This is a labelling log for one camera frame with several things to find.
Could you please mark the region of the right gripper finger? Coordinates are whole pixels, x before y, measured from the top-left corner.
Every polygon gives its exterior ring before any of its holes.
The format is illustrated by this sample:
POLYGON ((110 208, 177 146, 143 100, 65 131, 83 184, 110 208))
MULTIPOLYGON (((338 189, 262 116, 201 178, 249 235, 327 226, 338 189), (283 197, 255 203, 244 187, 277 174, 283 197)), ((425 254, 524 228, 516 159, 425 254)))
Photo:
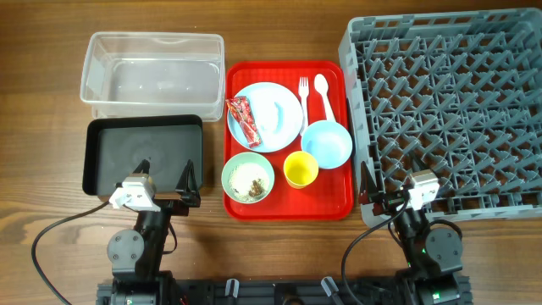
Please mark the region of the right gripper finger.
POLYGON ((429 166, 414 152, 409 152, 409 157, 411 159, 413 172, 420 172, 429 169, 429 166))
POLYGON ((367 164, 362 161, 360 166, 361 182, 359 188, 360 204, 375 203, 379 199, 379 190, 373 181, 367 164))

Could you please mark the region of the light blue bowl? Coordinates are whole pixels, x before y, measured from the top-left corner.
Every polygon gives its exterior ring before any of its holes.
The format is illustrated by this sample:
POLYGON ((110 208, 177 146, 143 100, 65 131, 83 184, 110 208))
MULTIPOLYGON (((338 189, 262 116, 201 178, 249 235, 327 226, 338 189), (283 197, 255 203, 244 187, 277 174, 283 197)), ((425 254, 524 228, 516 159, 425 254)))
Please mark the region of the light blue bowl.
POLYGON ((302 151, 311 154, 320 169, 339 168, 350 158, 352 148, 352 139, 347 129, 328 120, 310 124, 301 137, 302 151))

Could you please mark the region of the yellow plastic cup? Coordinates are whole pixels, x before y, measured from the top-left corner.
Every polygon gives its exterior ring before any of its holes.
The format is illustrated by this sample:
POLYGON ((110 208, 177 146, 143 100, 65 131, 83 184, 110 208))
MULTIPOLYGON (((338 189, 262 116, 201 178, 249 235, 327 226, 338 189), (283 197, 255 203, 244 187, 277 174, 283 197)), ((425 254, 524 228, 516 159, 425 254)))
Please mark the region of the yellow plastic cup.
POLYGON ((289 186, 302 189, 316 180, 319 167, 313 155, 304 151, 295 151, 285 159, 283 171, 289 186))

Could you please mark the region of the red snack wrapper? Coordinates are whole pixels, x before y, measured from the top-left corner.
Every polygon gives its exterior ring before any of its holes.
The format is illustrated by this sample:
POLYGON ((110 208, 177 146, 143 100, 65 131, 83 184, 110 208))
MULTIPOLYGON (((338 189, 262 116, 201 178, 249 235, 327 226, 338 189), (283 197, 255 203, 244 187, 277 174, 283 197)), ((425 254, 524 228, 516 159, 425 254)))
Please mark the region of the red snack wrapper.
POLYGON ((236 127, 230 128, 230 133, 243 147, 253 149, 263 144, 247 97, 232 97, 226 100, 230 117, 236 122, 236 127))

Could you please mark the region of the white plastic spoon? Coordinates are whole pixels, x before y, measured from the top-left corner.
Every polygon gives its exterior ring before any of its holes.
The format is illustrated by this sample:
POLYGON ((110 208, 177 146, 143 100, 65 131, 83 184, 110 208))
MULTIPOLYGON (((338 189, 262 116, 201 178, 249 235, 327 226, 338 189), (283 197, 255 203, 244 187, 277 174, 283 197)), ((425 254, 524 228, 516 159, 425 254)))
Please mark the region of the white plastic spoon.
POLYGON ((329 98, 328 98, 329 84, 326 78, 322 74, 317 74, 315 76, 314 87, 316 91, 321 95, 321 98, 323 100, 326 119, 328 121, 335 122, 335 115, 334 115, 333 109, 331 108, 329 98))

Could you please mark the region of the white plastic fork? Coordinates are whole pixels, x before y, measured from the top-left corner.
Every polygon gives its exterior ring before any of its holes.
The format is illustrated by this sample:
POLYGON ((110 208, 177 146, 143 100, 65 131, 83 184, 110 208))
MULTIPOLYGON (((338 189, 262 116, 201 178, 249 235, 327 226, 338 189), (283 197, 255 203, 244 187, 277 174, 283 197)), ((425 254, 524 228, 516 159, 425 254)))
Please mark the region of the white plastic fork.
POLYGON ((309 94, 309 84, 307 77, 301 77, 298 86, 298 94, 301 99, 301 109, 303 113, 302 126, 300 129, 300 135, 302 136, 308 127, 308 113, 307 113, 307 98, 309 94))

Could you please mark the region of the white napkin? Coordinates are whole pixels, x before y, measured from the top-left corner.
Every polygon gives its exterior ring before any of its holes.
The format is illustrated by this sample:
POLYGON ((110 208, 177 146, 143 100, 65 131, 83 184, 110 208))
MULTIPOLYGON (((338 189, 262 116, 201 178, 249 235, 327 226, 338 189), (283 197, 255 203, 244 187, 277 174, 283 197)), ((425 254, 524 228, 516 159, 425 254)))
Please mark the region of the white napkin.
POLYGON ((280 104, 277 102, 262 104, 258 112, 258 123, 261 130, 272 133, 279 128, 280 104))

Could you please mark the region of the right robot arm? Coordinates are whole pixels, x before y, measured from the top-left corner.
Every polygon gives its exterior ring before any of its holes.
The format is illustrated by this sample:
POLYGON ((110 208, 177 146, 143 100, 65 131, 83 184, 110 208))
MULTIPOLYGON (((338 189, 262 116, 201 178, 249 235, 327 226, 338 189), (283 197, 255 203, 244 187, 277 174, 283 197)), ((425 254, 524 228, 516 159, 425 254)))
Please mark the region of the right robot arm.
POLYGON ((412 156, 415 171, 408 175, 400 190, 380 193, 366 163, 361 163, 360 195, 373 204, 374 215, 388 218, 376 225, 387 227, 403 251, 408 267, 364 289, 375 291, 367 296, 381 304, 470 304, 469 278, 462 277, 462 231, 454 223, 430 221, 423 206, 438 193, 437 175, 420 158, 412 156))

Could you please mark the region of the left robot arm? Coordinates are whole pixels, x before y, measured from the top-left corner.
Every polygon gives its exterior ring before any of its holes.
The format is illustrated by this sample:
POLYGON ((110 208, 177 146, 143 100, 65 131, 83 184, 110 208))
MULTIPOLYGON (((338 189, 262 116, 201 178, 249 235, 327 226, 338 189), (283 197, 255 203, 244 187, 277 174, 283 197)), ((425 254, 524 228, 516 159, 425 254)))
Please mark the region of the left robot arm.
POLYGON ((134 227, 121 230, 108 243, 113 283, 100 286, 97 304, 184 304, 185 297, 173 274, 160 269, 168 252, 164 249, 168 234, 174 234, 171 218, 186 216, 190 208, 201 205, 194 163, 188 160, 177 182, 175 199, 155 198, 156 186, 149 175, 150 162, 142 160, 109 198, 114 208, 137 213, 134 227))

